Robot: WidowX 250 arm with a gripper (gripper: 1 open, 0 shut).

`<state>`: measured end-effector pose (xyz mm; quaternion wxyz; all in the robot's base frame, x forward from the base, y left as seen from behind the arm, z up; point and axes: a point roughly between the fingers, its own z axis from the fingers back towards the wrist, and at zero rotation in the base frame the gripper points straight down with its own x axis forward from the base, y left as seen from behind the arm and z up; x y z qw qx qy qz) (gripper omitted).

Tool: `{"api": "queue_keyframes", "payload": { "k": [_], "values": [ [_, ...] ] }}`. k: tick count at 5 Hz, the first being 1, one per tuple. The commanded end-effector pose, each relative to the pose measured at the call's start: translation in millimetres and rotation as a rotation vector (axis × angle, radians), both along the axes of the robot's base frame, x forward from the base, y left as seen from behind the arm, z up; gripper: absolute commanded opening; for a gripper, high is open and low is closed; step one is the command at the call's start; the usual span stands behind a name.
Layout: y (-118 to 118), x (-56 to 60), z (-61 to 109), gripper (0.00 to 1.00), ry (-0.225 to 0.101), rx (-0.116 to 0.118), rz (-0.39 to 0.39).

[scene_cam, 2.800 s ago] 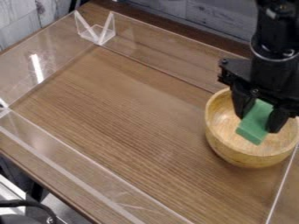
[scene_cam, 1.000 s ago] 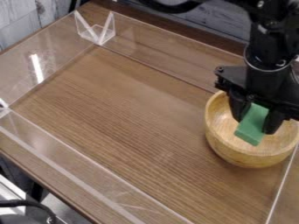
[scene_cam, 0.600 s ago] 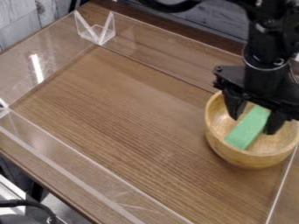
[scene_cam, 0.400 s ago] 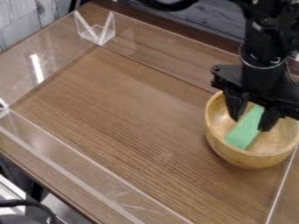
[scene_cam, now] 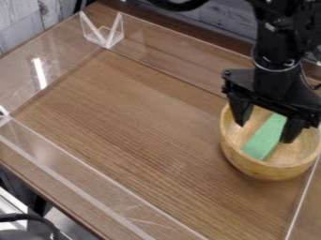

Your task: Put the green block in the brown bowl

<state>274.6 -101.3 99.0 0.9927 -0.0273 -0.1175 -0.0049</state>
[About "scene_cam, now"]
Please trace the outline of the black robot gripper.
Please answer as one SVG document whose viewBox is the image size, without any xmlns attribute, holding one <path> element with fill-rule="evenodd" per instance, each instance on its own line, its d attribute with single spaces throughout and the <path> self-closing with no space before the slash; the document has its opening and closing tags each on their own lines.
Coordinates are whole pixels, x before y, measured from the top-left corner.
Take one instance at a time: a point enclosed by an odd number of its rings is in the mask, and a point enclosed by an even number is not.
<svg viewBox="0 0 321 240">
<path fill-rule="evenodd" d="M 222 93 L 238 126 L 246 125 L 254 106 L 288 118 L 281 143 L 292 143 L 305 128 L 321 125 L 321 95 L 317 93 L 321 83 L 309 83 L 300 64 L 285 68 L 228 68 L 222 79 Z"/>
</svg>

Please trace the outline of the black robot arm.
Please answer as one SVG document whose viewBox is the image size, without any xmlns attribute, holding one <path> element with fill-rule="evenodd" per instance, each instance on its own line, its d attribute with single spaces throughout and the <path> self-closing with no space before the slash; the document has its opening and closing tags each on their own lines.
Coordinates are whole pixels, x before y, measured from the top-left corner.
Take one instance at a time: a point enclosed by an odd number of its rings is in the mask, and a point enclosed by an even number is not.
<svg viewBox="0 0 321 240">
<path fill-rule="evenodd" d="M 257 20 L 253 69 L 226 69 L 222 92 L 234 122 L 245 126 L 256 106 L 287 117 L 280 142 L 292 143 L 321 124 L 321 83 L 308 82 L 303 60 L 320 54 L 321 0 L 246 0 Z"/>
</svg>

